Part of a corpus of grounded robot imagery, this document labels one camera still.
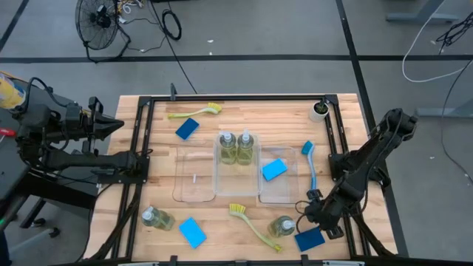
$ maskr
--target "black fan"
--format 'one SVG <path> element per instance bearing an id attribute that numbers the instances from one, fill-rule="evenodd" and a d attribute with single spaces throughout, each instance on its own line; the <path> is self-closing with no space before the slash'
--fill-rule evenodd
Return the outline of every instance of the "black fan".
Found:
<path id="1" fill-rule="evenodd" d="M 121 57 L 132 42 L 128 34 L 118 25 L 115 0 L 78 0 L 75 7 L 75 27 L 86 47 L 87 58 L 95 63 L 99 61 L 90 58 L 89 48 L 92 50 L 107 48 L 115 39 L 118 30 L 127 37 L 125 46 L 116 57 L 102 61 L 113 61 Z"/>

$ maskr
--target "wooden tabletop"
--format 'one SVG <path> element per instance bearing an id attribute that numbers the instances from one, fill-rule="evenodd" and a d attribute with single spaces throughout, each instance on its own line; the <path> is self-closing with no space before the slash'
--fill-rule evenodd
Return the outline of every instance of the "wooden tabletop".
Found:
<path id="1" fill-rule="evenodd" d="M 125 126 L 112 135 L 109 154 L 128 150 L 130 147 L 133 124 L 139 96 L 121 96 L 116 114 L 117 119 L 125 121 Z M 356 94 L 339 94 L 339 106 L 344 123 L 345 134 L 350 149 L 357 149 L 367 140 L 360 105 Z M 327 155 L 330 147 L 324 123 L 314 123 L 308 118 L 308 110 L 314 104 L 311 100 L 264 100 L 264 101 L 220 101 L 222 111 L 218 115 L 203 114 L 193 117 L 199 124 L 198 130 L 188 139 L 181 140 L 175 131 L 184 119 L 167 118 L 170 112 L 193 112 L 206 107 L 206 102 L 158 102 L 154 107 L 152 134 L 149 148 L 151 154 L 149 181 L 143 187 L 139 212 L 150 205 L 169 212 L 176 219 L 170 231 L 162 231 L 137 223 L 133 261 L 169 261 L 171 255 L 177 255 L 180 261 L 211 260 L 287 260 L 300 259 L 301 253 L 293 235 L 274 239 L 283 248 L 276 253 L 259 240 L 253 231 L 240 219 L 228 214 L 229 203 L 246 206 L 246 215 L 254 226 L 267 234 L 268 224 L 281 215 L 297 219 L 299 214 L 294 207 L 277 208 L 262 204 L 257 197 L 222 197 L 216 196 L 210 202 L 178 202 L 174 190 L 176 176 L 182 173 L 177 167 L 181 151 L 185 147 L 210 146 L 218 131 L 242 132 L 248 128 L 257 134 L 262 146 L 289 146 L 294 148 L 297 156 L 299 179 L 299 198 L 307 199 L 310 188 L 310 169 L 307 158 L 300 153 L 302 145 L 310 140 L 316 145 L 313 156 L 317 171 L 317 186 L 324 196 L 333 187 Z M 336 125 L 334 115 L 332 124 Z M 338 150 L 341 151 L 338 132 L 335 133 Z M 137 147 L 141 147 L 142 138 Z M 211 167 L 195 166 L 197 174 L 211 171 Z M 95 205 L 92 218 L 90 240 L 85 257 L 94 254 L 105 242 L 115 226 L 122 185 L 113 185 L 101 194 Z M 364 218 L 373 233 L 393 253 L 396 252 L 391 224 L 379 185 L 370 183 L 370 195 Z M 206 234 L 207 239 L 197 249 L 193 249 L 179 232 L 179 225 L 193 217 Z M 357 252 L 361 254 L 358 230 L 352 222 Z M 306 219 L 300 223 L 301 231 L 313 228 Z M 120 255 L 124 254 L 128 228 L 123 231 Z M 329 240 L 323 233 L 326 242 L 316 248 L 307 250 L 309 259 L 348 259 L 349 252 L 345 237 Z"/>

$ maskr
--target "plastic tray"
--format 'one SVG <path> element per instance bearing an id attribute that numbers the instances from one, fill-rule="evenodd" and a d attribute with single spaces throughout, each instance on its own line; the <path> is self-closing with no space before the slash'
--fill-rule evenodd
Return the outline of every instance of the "plastic tray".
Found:
<path id="1" fill-rule="evenodd" d="M 215 198 L 214 148 L 211 141 L 177 148 L 172 197 L 178 202 L 207 202 Z"/>
<path id="2" fill-rule="evenodd" d="M 217 196 L 257 196 L 260 192 L 261 180 L 259 178 L 259 153 L 258 137 L 252 134 L 253 161 L 248 166 L 241 166 L 238 162 L 227 165 L 221 162 L 220 136 L 214 141 L 214 191 Z"/>
<path id="3" fill-rule="evenodd" d="M 291 205 L 299 200 L 299 178 L 297 176 L 297 153 L 289 146 L 263 146 L 261 148 L 261 168 L 276 159 L 281 159 L 287 166 L 287 171 L 266 181 L 262 171 L 259 178 L 262 184 L 259 201 L 267 204 Z"/>

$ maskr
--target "gray floor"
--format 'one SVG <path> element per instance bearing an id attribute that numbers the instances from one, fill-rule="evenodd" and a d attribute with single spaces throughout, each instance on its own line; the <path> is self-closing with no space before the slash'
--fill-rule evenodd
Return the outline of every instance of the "gray floor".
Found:
<path id="1" fill-rule="evenodd" d="M 0 34 L 6 29 L 17 1 L 2 1 Z M 75 0 L 30 0 L 0 57 L 84 57 L 74 25 Z M 359 55 L 403 55 L 420 25 L 385 22 L 388 12 L 415 12 L 424 1 L 344 1 L 355 48 Z M 156 5 L 158 12 L 164 4 Z M 173 44 L 178 55 L 319 54 L 347 55 L 348 49 L 334 1 L 312 0 L 196 0 L 172 4 L 183 25 L 183 39 Z M 468 0 L 448 1 L 441 12 L 464 18 L 473 10 Z M 133 9 L 126 18 L 151 18 L 148 10 Z M 427 27 L 412 54 L 430 55 L 432 44 L 449 26 Z M 156 46 L 163 34 L 154 25 L 138 21 L 126 26 L 132 46 Z M 472 33 L 445 49 L 446 54 L 471 53 Z M 93 55 L 114 55 L 123 41 L 117 36 L 111 47 Z M 171 55 L 161 50 L 125 56 Z M 407 75 L 429 78 L 462 67 L 462 61 L 408 62 Z M 358 92 L 349 61 L 217 61 L 184 62 L 183 67 L 199 93 L 257 92 Z M 38 76 L 55 92 L 86 104 L 95 95 L 113 114 L 119 95 L 168 94 L 173 82 L 179 93 L 191 93 L 175 62 L 109 64 L 0 64 L 0 69 L 23 78 Z M 410 83 L 401 62 L 361 62 L 372 110 L 379 121 L 391 108 L 413 113 L 416 107 L 441 107 L 455 77 L 429 83 Z M 467 70 L 458 81 L 449 106 L 473 97 L 473 75 Z M 447 120 L 445 143 L 452 156 L 473 173 L 473 125 L 470 120 Z M 100 149 L 106 150 L 106 143 Z M 387 160 L 395 199 L 409 255 L 419 258 L 473 261 L 473 187 L 443 154 L 440 124 L 421 118 L 415 137 L 395 150 Z M 30 200 L 21 209 L 28 211 Z M 57 239 L 14 257 L 15 265 L 71 262 L 82 251 L 87 235 L 85 215 L 47 205 L 41 216 L 62 230 Z M 7 229 L 11 245 L 35 230 Z"/>

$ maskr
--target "yellow scrub brush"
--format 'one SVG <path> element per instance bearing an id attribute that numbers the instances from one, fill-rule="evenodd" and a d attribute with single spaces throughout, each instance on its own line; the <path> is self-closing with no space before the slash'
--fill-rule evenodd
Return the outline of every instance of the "yellow scrub brush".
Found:
<path id="1" fill-rule="evenodd" d="M 222 111 L 222 107 L 216 103 L 208 103 L 206 108 L 203 108 L 197 112 L 193 113 L 185 113 L 185 114 L 168 114 L 168 118 L 177 118 L 177 117 L 190 117 L 192 115 L 197 115 L 203 112 L 211 113 L 211 114 L 218 114 Z"/>
<path id="2" fill-rule="evenodd" d="M 276 252 L 280 252 L 282 250 L 281 246 L 276 244 L 275 242 L 271 241 L 269 238 L 267 238 L 266 236 L 262 235 L 260 232 L 258 232 L 258 230 L 253 226 L 253 224 L 251 224 L 250 220 L 248 217 L 246 217 L 245 215 L 245 209 L 246 207 L 243 206 L 243 205 L 240 205 L 240 204 L 236 204 L 236 203 L 230 203 L 230 215 L 232 216 L 237 216 L 237 217 L 240 217 L 243 219 L 243 221 L 245 221 L 249 226 L 250 228 L 253 230 L 253 232 L 264 242 L 266 243 L 268 246 L 274 248 L 276 250 Z"/>

